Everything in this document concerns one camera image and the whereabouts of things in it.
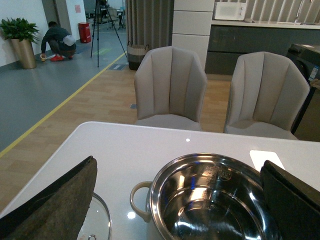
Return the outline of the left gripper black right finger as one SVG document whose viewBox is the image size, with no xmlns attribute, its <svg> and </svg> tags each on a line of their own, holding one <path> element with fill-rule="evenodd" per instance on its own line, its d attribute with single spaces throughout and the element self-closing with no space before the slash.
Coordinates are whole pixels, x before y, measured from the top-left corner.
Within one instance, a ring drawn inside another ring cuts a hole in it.
<svg viewBox="0 0 320 240">
<path fill-rule="evenodd" d="M 267 207 L 284 240 L 320 238 L 320 192 L 266 160 L 260 178 Z"/>
</svg>

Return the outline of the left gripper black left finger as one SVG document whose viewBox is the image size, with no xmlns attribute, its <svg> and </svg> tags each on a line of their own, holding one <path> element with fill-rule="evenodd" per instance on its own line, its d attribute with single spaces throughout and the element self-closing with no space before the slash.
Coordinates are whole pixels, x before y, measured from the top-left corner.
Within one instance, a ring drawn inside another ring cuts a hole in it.
<svg viewBox="0 0 320 240">
<path fill-rule="evenodd" d="M 92 156 L 0 219 L 2 240 L 75 240 L 97 179 Z"/>
</svg>

